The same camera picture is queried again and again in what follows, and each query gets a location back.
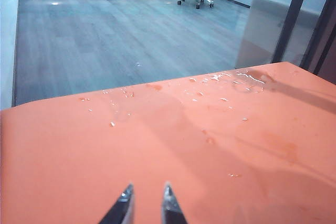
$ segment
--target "water spill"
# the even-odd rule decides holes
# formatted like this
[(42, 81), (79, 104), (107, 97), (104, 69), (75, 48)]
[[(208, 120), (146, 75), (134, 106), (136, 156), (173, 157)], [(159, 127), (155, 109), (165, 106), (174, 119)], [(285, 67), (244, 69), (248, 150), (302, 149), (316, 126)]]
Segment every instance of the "water spill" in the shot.
[(158, 84), (146, 84), (147, 87), (150, 87), (150, 88), (153, 88), (155, 89), (156, 91), (160, 91), (162, 89), (162, 86), (161, 85), (158, 85)]
[(248, 78), (251, 78), (251, 79), (254, 80), (254, 81), (257, 81), (257, 82), (260, 82), (260, 83), (262, 83), (262, 84), (265, 84), (263, 81), (258, 80), (258, 79), (256, 79), (256, 78), (254, 78), (252, 75), (248, 75), (248, 74), (246, 74), (246, 73), (238, 73), (237, 75), (238, 75), (238, 76), (246, 76), (246, 77), (248, 77)]
[(231, 178), (241, 177), (241, 175), (239, 175), (239, 174), (233, 174), (233, 173), (229, 173), (228, 176), (231, 177)]

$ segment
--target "wooden desk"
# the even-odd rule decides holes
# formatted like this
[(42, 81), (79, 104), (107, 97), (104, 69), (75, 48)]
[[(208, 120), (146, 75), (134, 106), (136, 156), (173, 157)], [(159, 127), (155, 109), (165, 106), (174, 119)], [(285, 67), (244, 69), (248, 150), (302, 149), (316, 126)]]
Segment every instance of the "wooden desk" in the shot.
[(167, 180), (192, 224), (335, 223), (336, 86), (289, 63), (193, 78), (2, 111), (2, 223), (97, 223), (133, 182), (158, 224)]

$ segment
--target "water droplet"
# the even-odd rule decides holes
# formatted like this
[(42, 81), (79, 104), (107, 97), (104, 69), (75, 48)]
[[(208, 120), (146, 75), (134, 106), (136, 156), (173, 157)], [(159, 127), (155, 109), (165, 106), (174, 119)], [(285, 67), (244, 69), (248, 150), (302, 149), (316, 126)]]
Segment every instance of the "water droplet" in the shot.
[(210, 78), (211, 80), (219, 81), (219, 77), (221, 77), (222, 75), (219, 75), (219, 74), (210, 74), (210, 76), (212, 76)]
[(237, 177), (240, 177), (240, 175), (238, 175), (238, 174), (233, 174), (233, 173), (229, 173), (228, 176), (231, 177), (231, 178), (237, 178)]
[(215, 140), (214, 140), (212, 137), (208, 137), (208, 138), (206, 139), (206, 142), (207, 142), (208, 144), (215, 144)]

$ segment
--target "black frame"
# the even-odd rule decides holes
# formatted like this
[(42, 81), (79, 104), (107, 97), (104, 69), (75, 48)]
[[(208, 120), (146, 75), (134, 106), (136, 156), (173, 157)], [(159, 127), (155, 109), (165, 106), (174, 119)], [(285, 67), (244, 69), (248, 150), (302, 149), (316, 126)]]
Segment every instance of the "black frame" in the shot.
[(271, 63), (281, 62), (299, 16), (303, 0), (292, 0)]
[(316, 28), (312, 34), (309, 45), (306, 52), (303, 55), (300, 67), (308, 70), (310, 68), (311, 62), (316, 54), (318, 47), (321, 44), (321, 38), (326, 33), (328, 28), (328, 23), (332, 17), (333, 11), (336, 7), (336, 0), (326, 0), (323, 10), (321, 12), (320, 18), (316, 25)]

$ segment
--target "orange surface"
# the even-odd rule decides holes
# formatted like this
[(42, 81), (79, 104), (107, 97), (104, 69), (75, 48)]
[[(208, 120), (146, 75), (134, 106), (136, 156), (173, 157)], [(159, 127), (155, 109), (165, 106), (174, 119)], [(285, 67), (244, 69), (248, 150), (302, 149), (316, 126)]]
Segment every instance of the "orange surface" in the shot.
[(190, 224), (335, 223), (336, 86), (225, 73), (2, 111), (2, 223), (97, 223), (129, 182), (135, 223), (161, 223), (167, 180)]

